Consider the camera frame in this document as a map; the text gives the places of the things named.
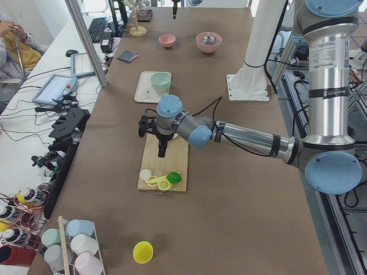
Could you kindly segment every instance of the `cutting board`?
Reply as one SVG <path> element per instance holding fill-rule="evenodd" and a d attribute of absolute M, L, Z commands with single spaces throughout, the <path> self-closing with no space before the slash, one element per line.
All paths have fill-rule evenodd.
<path fill-rule="evenodd" d="M 188 154 L 188 142 L 178 136 L 168 142 L 166 156 L 164 158 L 159 158 L 158 139 L 154 135 L 147 135 L 141 169 L 148 168 L 152 171 L 153 175 L 157 177 L 167 175 L 169 172 L 179 172 L 182 180 L 174 184 L 169 190 L 185 192 L 188 178 Z M 158 187 L 148 186 L 140 178 L 138 180 L 138 189 L 160 191 Z"/>

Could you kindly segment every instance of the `grey jacket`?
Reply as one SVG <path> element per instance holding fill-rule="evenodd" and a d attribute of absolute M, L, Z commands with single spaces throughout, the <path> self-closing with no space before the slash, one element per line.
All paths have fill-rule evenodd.
<path fill-rule="evenodd" d="M 11 21 L 4 15 L 0 14 L 1 21 Z M 39 51 L 43 54 L 45 51 L 37 46 L 36 39 L 31 33 L 27 32 L 27 39 L 24 41 L 25 44 L 29 45 L 31 48 Z M 6 49 L 5 39 L 0 37 L 0 78 L 22 78 L 22 69 L 15 61 L 11 53 Z"/>

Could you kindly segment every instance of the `green bowl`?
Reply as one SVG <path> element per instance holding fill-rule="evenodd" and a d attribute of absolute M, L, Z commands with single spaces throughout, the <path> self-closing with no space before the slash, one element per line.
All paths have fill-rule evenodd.
<path fill-rule="evenodd" d="M 171 86 L 171 76 L 168 73 L 155 73 L 150 78 L 151 85 L 157 93 L 167 92 Z"/>

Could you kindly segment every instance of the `black keyboard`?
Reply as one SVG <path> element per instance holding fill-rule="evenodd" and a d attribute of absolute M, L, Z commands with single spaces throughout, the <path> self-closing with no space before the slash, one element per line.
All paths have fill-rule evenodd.
<path fill-rule="evenodd" d="M 98 43 L 101 41 L 101 34 L 104 30 L 104 27 L 106 26 L 106 23 L 107 23 L 106 17 L 94 18 L 92 20 L 88 32 L 89 35 L 91 36 L 93 43 Z"/>

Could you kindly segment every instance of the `computer mouse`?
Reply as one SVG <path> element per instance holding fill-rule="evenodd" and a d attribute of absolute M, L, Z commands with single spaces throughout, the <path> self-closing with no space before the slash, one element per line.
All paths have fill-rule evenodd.
<path fill-rule="evenodd" d="M 79 53 L 77 50 L 67 50 L 67 52 L 65 53 L 65 55 L 67 57 L 70 57 L 72 54 L 77 54 Z"/>

